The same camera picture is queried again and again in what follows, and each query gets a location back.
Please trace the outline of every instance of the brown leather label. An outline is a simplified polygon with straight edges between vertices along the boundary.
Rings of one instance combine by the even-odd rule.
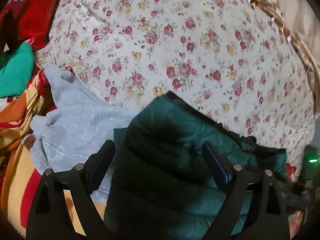
[[[30,151],[35,142],[36,138],[33,134],[31,134],[27,139],[24,140],[23,145],[28,149],[28,151]]]

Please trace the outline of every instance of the green puffer jacket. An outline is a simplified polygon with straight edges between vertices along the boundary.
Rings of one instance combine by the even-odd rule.
[[[225,199],[202,158],[206,140],[233,164],[285,174],[284,150],[225,131],[169,92],[128,128],[115,129],[119,151],[104,221],[116,239],[202,238]],[[248,193],[233,233],[241,231],[250,201]]]

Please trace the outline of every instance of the silver bolt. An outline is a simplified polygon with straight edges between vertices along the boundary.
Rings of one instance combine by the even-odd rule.
[[[271,170],[266,170],[266,174],[268,175],[268,176],[272,176],[272,171]]]
[[[241,165],[239,165],[239,164],[235,164],[235,165],[233,166],[233,168],[234,168],[236,171],[241,171],[241,170],[242,170],[242,167],[241,167]]]
[[[46,170],[44,171],[44,174],[45,174],[45,175],[50,175],[50,174],[51,174],[51,172],[52,172],[52,170],[51,170],[51,169],[46,169]]]
[[[84,167],[84,165],[82,163],[78,163],[75,168],[77,171],[79,171],[79,170],[82,170],[83,167]]]

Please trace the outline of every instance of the white fabric with roses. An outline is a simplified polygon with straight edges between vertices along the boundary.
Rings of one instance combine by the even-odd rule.
[[[172,90],[225,129],[286,148],[296,179],[316,117],[284,40],[246,0],[60,0],[36,58],[71,67],[114,106],[139,111]]]

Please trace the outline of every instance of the teal fabric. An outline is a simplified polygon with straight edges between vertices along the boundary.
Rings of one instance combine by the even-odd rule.
[[[116,169],[104,214],[116,239],[201,239],[225,195],[202,158],[210,140],[233,164],[285,173],[286,155],[245,153],[255,146],[236,143],[173,103],[156,98],[127,129],[115,129]],[[251,201],[248,193],[233,234],[242,230]]]
[[[32,48],[27,42],[14,52],[7,51],[0,55],[0,98],[20,96],[26,89],[32,70]]]

